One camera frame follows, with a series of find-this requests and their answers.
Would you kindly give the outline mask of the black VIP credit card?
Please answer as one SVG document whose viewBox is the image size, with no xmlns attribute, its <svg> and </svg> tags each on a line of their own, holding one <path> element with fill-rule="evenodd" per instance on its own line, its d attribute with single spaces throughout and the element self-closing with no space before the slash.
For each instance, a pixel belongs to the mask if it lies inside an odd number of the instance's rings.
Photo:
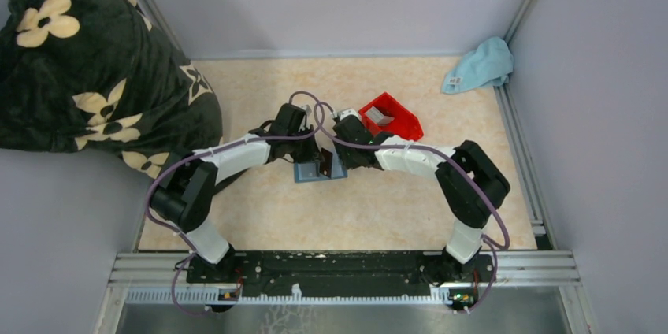
<svg viewBox="0 0 668 334">
<path fill-rule="evenodd" d="M 333 161 L 334 161 L 333 152 L 322 147 L 320 149 L 320 162 L 317 169 L 318 175 L 331 179 L 333 170 Z"/>
</svg>

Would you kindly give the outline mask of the teal card holder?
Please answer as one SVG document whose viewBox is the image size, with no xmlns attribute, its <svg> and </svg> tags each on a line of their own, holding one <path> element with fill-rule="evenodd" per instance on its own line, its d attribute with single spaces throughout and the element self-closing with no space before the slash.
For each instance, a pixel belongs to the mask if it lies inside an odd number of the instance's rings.
<svg viewBox="0 0 668 334">
<path fill-rule="evenodd" d="M 319 164 L 315 162 L 294 164 L 293 171 L 294 181 L 297 184 L 348 178 L 347 170 L 343 167 L 338 157 L 332 159 L 330 176 L 321 173 Z"/>
</svg>

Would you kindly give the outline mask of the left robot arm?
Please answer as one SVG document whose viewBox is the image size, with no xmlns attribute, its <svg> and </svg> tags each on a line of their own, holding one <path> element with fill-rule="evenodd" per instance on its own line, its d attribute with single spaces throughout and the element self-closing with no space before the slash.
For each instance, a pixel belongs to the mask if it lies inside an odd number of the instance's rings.
<svg viewBox="0 0 668 334">
<path fill-rule="evenodd" d="M 308 123 L 309 106 L 284 103 L 265 125 L 223 145 L 169 153 L 163 170 L 147 193 L 151 219 L 165 220 L 206 264 L 218 282 L 236 271 L 233 246 L 210 219 L 211 202 L 219 187 L 246 170 L 289 156 L 296 161 L 317 159 L 314 128 Z"/>
</svg>

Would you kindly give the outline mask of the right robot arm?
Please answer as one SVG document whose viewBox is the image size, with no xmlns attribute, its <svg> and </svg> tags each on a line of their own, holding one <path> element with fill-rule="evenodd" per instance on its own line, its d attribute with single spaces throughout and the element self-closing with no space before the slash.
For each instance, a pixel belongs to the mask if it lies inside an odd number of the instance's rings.
<svg viewBox="0 0 668 334">
<path fill-rule="evenodd" d="M 359 167 L 403 172 L 435 180 L 455 216 L 444 249 L 444 272 L 464 280 L 475 267 L 484 227 L 510 193 L 510 183 L 475 142 L 431 147 L 389 132 L 373 135 L 355 113 L 334 119 L 332 138 L 346 169 Z"/>
</svg>

